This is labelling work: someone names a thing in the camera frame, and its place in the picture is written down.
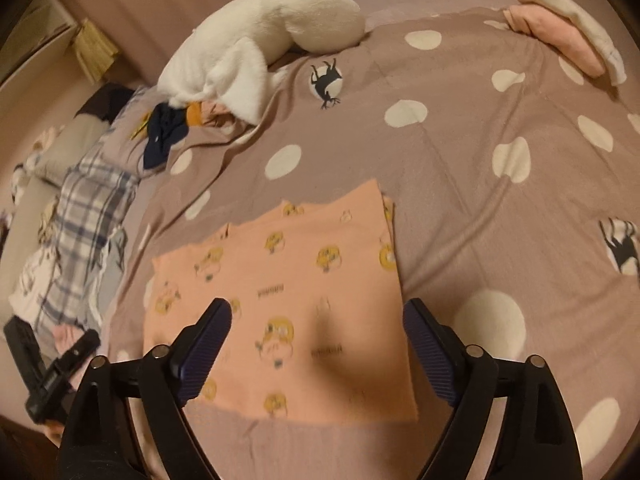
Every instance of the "pink garment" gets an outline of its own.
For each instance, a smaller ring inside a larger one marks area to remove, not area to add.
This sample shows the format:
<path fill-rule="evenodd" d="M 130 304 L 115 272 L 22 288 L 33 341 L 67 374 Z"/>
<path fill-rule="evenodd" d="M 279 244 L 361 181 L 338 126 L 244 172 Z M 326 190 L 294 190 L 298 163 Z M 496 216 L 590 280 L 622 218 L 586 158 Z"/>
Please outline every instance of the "pink garment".
<path fill-rule="evenodd" d="M 312 424 L 416 420 L 392 215 L 371 180 L 156 258 L 145 352 L 226 298 L 232 329 L 199 401 Z"/>
<path fill-rule="evenodd" d="M 606 72 L 593 45 L 569 20 L 537 4 L 514 5 L 503 12 L 515 32 L 553 45 L 589 77 L 600 77 Z"/>
<path fill-rule="evenodd" d="M 54 344 L 56 346 L 56 350 L 60 355 L 69 350 L 84 334 L 84 331 L 81 328 L 73 325 L 56 325 L 51 330 L 53 334 Z M 78 386 L 80 386 L 80 382 L 82 381 L 82 377 L 84 376 L 84 372 L 89 365 L 89 361 L 93 358 L 93 356 L 89 357 L 80 369 L 71 377 L 69 381 L 72 388 L 77 390 Z"/>

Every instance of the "black garment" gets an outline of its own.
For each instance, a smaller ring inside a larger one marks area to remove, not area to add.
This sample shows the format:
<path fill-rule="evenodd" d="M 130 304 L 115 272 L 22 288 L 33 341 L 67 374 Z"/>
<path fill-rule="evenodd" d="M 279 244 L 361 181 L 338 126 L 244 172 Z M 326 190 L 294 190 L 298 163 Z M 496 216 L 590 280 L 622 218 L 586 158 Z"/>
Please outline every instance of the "black garment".
<path fill-rule="evenodd" d="M 116 116 L 131 99 L 133 90 L 117 83 L 106 83 L 87 99 L 78 110 L 78 114 L 96 116 L 101 121 L 113 123 Z"/>
<path fill-rule="evenodd" d="M 189 133 L 187 109 L 171 108 L 167 103 L 156 105 L 146 124 L 148 141 L 142 158 L 142 167 L 152 170 L 166 164 L 169 150 Z"/>

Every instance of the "ribbed rubber pad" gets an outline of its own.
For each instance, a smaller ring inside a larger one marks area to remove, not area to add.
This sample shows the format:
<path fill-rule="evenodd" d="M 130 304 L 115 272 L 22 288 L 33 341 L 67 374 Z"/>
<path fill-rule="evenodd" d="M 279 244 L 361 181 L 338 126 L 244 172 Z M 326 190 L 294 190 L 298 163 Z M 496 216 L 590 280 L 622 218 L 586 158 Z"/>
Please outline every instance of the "ribbed rubber pad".
<path fill-rule="evenodd" d="M 207 376 L 213 366 L 226 336 L 231 330 L 231 307 L 224 300 L 215 300 L 210 309 L 215 308 L 215 313 L 203 326 L 198 326 L 199 334 L 191 344 L 188 354 L 180 364 L 178 378 L 180 389 L 177 393 L 178 402 L 184 406 L 188 400 L 200 395 Z"/>
<path fill-rule="evenodd" d="M 433 330 L 411 301 L 404 306 L 402 324 L 436 395 L 450 406 L 455 406 L 460 395 L 454 385 L 454 366 Z"/>

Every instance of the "metal screw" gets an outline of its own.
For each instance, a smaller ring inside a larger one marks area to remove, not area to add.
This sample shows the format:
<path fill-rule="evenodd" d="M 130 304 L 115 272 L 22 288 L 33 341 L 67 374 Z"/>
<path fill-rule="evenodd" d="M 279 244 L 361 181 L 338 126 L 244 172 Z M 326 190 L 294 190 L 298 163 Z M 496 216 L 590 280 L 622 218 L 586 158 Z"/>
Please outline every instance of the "metal screw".
<path fill-rule="evenodd" d="M 156 359 L 161 359 L 169 353 L 169 347 L 167 345 L 154 346 L 151 351 L 151 355 Z"/>
<path fill-rule="evenodd" d="M 469 345 L 466 347 L 466 353 L 471 357 L 482 357 L 484 350 L 482 350 L 478 345 Z"/>
<path fill-rule="evenodd" d="M 107 363 L 107 358 L 104 355 L 98 355 L 91 359 L 90 366 L 91 368 L 100 368 Z"/>
<path fill-rule="evenodd" d="M 544 368 L 546 365 L 545 360 L 539 355 L 532 355 L 529 360 L 531 361 L 531 364 L 537 368 Z"/>

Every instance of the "plush toy ear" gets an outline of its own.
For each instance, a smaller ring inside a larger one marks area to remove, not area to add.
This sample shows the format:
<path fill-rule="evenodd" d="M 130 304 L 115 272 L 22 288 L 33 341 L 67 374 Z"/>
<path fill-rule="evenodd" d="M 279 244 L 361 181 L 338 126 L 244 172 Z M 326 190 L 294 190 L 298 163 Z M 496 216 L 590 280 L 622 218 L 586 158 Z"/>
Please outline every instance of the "plush toy ear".
<path fill-rule="evenodd" d="M 270 73 L 260 48 L 241 38 L 209 71 L 204 93 L 217 96 L 238 119 L 258 124 L 281 74 Z"/>

